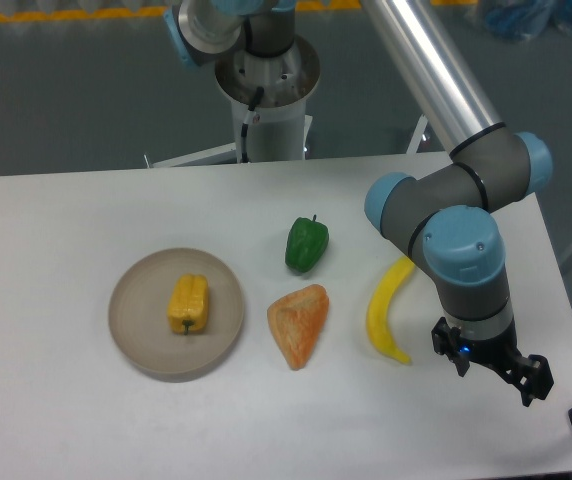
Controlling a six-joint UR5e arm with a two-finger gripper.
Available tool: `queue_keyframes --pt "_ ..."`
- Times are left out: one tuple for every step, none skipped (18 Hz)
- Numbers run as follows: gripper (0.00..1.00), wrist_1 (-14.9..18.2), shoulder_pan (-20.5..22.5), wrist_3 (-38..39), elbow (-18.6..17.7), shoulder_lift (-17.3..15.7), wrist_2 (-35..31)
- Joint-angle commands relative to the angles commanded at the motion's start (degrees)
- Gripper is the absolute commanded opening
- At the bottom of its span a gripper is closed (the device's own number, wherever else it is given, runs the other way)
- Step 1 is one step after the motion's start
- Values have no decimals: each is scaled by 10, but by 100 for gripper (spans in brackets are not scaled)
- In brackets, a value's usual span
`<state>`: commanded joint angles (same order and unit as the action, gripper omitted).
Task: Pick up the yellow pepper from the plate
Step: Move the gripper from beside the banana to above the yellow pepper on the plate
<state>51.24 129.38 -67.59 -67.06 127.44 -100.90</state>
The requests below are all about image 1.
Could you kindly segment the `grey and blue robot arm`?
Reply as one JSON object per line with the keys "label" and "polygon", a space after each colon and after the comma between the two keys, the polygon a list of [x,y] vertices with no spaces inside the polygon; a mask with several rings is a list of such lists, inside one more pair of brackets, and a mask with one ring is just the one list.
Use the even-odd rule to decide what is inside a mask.
{"label": "grey and blue robot arm", "polygon": [[[518,350],[493,213],[549,181],[550,152],[537,136],[505,126],[426,2],[362,7],[451,160],[421,179],[381,177],[366,195],[365,214],[434,282],[444,312],[431,333],[436,353],[459,374],[471,364],[494,371],[524,405],[542,400],[554,380],[545,357]],[[241,163],[304,155],[303,115],[276,118],[305,101],[320,76],[294,13],[291,1],[177,1],[165,11],[180,59],[214,65],[232,104]]]}

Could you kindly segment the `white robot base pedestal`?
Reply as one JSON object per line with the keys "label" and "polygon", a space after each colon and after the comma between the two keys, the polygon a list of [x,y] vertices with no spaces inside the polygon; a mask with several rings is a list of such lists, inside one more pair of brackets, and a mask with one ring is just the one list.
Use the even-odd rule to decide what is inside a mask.
{"label": "white robot base pedestal", "polygon": [[147,162],[149,168],[302,160],[312,117],[307,101],[320,79],[312,45],[297,35],[271,58],[247,51],[215,64],[217,85],[230,102],[234,141],[183,156]]}

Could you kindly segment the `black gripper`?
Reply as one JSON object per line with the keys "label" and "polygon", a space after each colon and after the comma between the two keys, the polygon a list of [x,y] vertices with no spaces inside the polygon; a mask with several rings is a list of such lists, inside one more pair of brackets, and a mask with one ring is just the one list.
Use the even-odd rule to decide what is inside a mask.
{"label": "black gripper", "polygon": [[491,339],[470,340],[463,336],[462,329],[450,326],[441,317],[431,330],[431,339],[435,353],[446,356],[460,377],[466,375],[471,363],[489,368],[520,392],[524,407],[534,400],[545,400],[554,385],[546,357],[520,354],[514,321]]}

